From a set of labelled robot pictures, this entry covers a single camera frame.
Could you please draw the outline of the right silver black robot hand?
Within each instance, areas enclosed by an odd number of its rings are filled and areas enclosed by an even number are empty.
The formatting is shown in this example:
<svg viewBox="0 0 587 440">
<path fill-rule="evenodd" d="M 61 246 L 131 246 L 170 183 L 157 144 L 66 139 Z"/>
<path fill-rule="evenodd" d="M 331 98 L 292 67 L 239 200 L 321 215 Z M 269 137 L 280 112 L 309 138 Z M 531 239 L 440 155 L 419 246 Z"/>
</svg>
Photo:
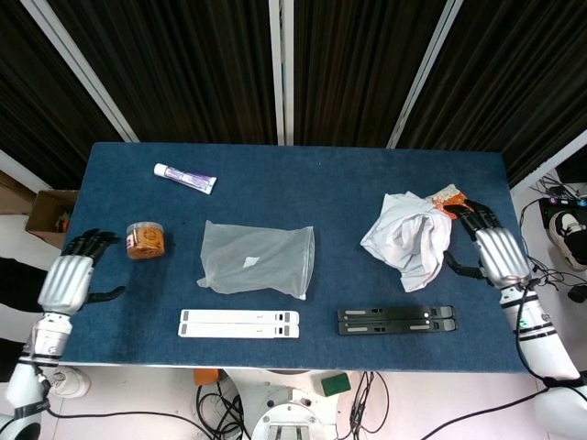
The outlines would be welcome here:
<svg viewBox="0 0 587 440">
<path fill-rule="evenodd" d="M 443 208 L 461 221 L 479 253 L 480 266 L 474 268 L 459 264 L 445 250 L 445 261 L 456 274 L 476 280 L 486 279 L 498 290 L 529 284 L 532 277 L 527 257 L 491 208 L 470 199 L 464 204 L 445 204 Z"/>
</svg>

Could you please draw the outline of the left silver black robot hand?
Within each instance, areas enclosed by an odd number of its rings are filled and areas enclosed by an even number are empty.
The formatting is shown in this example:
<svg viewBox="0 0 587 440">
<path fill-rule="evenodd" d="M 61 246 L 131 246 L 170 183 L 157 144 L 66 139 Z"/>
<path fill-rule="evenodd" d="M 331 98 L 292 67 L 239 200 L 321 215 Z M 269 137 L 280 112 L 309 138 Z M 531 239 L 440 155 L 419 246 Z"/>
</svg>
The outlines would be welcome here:
<svg viewBox="0 0 587 440">
<path fill-rule="evenodd" d="M 125 286 L 106 292 L 89 292 L 89 288 L 96 264 L 119 240 L 114 232 L 97 228 L 73 238 L 53 261 L 44 280 L 38 298 L 43 312 L 73 316 L 86 304 L 118 298 Z"/>
</svg>

